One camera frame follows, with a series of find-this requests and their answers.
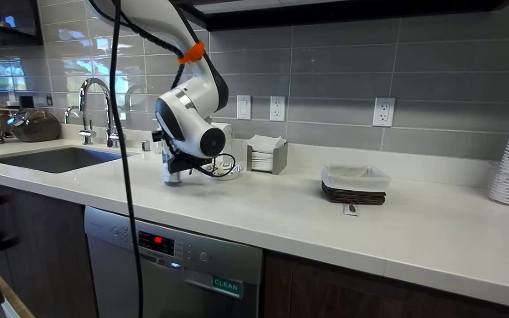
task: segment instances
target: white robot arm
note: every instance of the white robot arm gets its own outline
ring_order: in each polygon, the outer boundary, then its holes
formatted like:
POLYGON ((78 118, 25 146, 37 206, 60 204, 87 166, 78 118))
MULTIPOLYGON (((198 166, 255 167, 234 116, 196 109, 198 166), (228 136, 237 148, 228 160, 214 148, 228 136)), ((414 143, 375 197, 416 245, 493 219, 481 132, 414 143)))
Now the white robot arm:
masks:
MULTIPOLYGON (((112 0, 90 0, 94 8, 113 21, 112 0)), ((124 0, 124 24, 163 30, 173 35, 182 51, 195 47, 200 40, 188 19, 170 0, 124 0)), ((228 102, 228 86, 207 54, 198 60, 200 74, 159 95, 156 118, 161 132, 156 134, 168 143, 172 151, 168 173, 198 167, 218 157, 225 148, 225 134, 211 125, 207 118, 228 102)))

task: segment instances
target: electrical outlet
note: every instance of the electrical outlet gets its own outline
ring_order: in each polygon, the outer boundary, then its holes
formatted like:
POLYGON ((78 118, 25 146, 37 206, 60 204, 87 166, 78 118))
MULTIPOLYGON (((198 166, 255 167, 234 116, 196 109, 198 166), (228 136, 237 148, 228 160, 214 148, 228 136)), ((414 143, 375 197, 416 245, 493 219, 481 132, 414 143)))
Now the electrical outlet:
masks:
POLYGON ((253 116, 253 98, 251 95, 237 95, 237 118, 253 116))
POLYGON ((394 125, 394 107, 396 107, 396 98, 393 98, 393 97, 375 98, 373 125, 393 127, 394 125))
POLYGON ((287 120, 287 97, 271 95, 271 120, 285 121, 287 120))

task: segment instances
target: faucet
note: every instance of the faucet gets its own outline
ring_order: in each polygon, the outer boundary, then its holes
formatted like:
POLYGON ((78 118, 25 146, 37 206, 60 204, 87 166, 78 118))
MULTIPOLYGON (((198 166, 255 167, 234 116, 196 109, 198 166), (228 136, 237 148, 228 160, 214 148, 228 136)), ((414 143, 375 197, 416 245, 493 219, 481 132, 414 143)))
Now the faucet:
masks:
POLYGON ((89 88, 92 84, 99 84, 101 90, 105 91, 106 95, 106 118, 108 118, 108 146, 117 146, 119 143, 119 136, 113 132, 113 116, 112 116, 112 100, 110 100, 110 88, 108 84, 99 79, 99 77, 89 77, 82 83, 82 88, 80 88, 80 113, 83 114, 82 121, 83 121, 83 130, 80 130, 80 134, 83 136, 83 144, 92 144, 92 136, 96 134, 90 127, 87 127, 87 95, 89 95, 89 88))

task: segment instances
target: dishwasher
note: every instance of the dishwasher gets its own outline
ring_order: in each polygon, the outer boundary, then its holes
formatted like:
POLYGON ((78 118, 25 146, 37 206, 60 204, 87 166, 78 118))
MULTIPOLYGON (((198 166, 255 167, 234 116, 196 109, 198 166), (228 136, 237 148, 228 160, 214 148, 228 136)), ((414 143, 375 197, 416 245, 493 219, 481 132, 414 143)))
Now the dishwasher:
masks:
MULTIPOLYGON (((129 219, 87 206, 85 231, 99 316, 136 316, 129 219)), ((145 318, 258 318, 264 252, 136 220, 145 318)))

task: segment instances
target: wall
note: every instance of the wall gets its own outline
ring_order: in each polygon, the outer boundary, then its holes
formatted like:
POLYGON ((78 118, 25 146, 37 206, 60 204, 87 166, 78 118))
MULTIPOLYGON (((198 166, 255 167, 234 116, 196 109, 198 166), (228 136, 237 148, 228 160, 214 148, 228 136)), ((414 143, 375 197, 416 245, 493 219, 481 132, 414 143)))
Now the wall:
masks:
MULTIPOLYGON (((44 51, 30 49, 21 60, 27 77, 43 81, 27 86, 51 91, 62 118, 78 102, 85 77, 106 77, 112 28, 85 0, 39 0, 39 7, 44 51)), ((200 30, 200 37, 232 90, 218 120, 232 121, 239 137, 283 134, 297 143, 477 159, 499 159, 504 150, 509 7, 492 14, 200 30), (253 120, 235 118, 239 93, 255 97, 253 120), (287 121, 267 120, 271 95, 288 97, 287 121), (373 98, 386 95, 398 97, 394 127, 371 127, 373 98)), ((152 106, 170 88, 175 58, 129 31, 120 42, 120 91, 145 86, 131 97, 129 127, 152 129, 152 106)), ((97 91, 90 116, 105 123, 97 91)))

